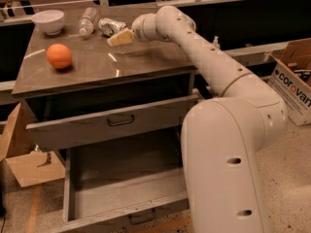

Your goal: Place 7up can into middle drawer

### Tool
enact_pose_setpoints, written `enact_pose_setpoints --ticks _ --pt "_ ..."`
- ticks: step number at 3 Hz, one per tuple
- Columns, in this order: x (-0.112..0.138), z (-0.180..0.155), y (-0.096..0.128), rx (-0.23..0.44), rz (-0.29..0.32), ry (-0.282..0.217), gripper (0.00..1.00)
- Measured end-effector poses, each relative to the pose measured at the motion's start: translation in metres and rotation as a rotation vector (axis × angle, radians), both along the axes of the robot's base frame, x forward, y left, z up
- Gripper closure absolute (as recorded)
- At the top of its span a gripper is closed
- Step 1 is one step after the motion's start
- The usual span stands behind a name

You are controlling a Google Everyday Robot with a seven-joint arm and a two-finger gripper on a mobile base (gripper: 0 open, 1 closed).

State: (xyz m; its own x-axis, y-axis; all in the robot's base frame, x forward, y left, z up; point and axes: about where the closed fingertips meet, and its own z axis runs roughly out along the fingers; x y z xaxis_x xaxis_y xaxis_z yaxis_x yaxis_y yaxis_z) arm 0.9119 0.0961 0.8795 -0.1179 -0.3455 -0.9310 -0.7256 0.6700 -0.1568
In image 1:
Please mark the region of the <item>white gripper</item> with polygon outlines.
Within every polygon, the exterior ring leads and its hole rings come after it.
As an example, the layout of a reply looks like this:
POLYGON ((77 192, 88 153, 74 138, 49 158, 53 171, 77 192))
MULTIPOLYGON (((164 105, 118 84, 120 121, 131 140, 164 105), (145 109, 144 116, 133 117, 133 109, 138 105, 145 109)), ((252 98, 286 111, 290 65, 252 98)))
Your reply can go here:
POLYGON ((132 44, 134 36, 141 42, 162 40, 161 35, 156 30, 155 14, 144 14, 137 17, 132 23, 132 31, 128 28, 123 29, 107 40, 108 45, 116 47, 132 44))

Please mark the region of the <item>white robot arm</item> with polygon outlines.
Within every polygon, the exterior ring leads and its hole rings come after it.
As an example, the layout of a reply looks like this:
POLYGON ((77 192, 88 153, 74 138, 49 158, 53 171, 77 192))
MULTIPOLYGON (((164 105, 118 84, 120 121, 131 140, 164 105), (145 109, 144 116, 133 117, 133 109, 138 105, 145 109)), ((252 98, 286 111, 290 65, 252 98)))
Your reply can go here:
POLYGON ((273 233, 260 185, 258 150, 284 131, 282 97, 249 69, 206 41, 173 6, 137 17, 110 46, 139 41, 178 45, 216 96, 187 113, 183 168, 194 233, 273 233))

